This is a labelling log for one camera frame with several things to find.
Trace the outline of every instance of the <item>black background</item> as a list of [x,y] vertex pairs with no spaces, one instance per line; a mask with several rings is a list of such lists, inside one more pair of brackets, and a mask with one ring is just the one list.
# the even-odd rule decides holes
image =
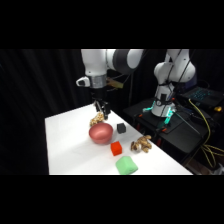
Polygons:
[[[113,111],[123,117],[124,108],[154,96],[154,68],[165,55],[150,50],[143,59],[131,102],[131,78],[123,90],[108,92]],[[196,49],[192,62],[199,79],[224,92],[224,49]],[[81,50],[1,49],[0,65],[0,174],[48,174],[44,119],[91,103],[89,90],[75,84],[85,74]]]

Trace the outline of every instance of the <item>red block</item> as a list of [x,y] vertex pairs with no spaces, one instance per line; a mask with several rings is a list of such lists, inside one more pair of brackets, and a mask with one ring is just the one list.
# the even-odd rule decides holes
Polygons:
[[122,146],[120,142],[114,142],[111,144],[111,151],[114,156],[122,154]]

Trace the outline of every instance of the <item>green block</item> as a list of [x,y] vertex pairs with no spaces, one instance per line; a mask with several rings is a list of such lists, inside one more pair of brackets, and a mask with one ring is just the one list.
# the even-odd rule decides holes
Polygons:
[[116,167],[120,175],[130,175],[138,170],[138,167],[133,162],[130,156],[124,156],[117,161]]

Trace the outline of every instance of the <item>white table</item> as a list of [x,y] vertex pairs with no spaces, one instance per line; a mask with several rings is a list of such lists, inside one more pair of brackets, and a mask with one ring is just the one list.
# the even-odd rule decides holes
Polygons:
[[[131,152],[131,142],[142,135],[112,112],[107,121],[114,129],[111,143],[120,141],[123,147],[123,154],[114,157],[110,144],[97,145],[89,137],[89,122],[96,114],[89,105],[45,120],[51,175],[119,175],[115,164],[123,156],[138,166],[133,175],[191,175],[153,143],[148,154]],[[125,134],[117,133],[119,123],[125,123]]]

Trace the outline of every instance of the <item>table surface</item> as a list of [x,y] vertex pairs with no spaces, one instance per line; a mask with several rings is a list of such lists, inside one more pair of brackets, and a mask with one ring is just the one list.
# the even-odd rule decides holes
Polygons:
[[[136,114],[141,114],[143,108],[151,107],[153,103],[152,100],[143,101],[139,104],[136,104],[130,108],[127,108],[124,110],[124,113],[126,113],[130,117],[134,117]],[[182,117],[185,117],[185,113],[178,112]],[[155,127],[153,127],[151,124],[149,124],[147,121],[137,118],[136,119],[139,123],[141,123],[143,126],[149,128],[150,130],[155,130]],[[202,136],[206,136],[208,133],[208,129],[205,126],[193,123],[191,121],[188,121],[196,130],[201,133]],[[174,129],[169,134],[160,133],[160,137],[162,137],[164,140],[175,146],[178,150],[185,154],[191,153],[193,150],[195,150],[202,142],[202,138],[186,123],[182,123],[179,125],[176,129]]]
[[[133,175],[191,175],[153,143],[148,154],[131,152],[131,142],[142,135],[114,112],[106,122],[114,129],[112,140],[95,144],[89,137],[89,121],[95,115],[95,107],[89,105],[45,120],[50,175],[119,175],[116,162],[123,156],[130,156],[138,166]],[[125,134],[117,133],[119,123],[125,123]],[[116,141],[123,154],[114,157],[110,143]]]

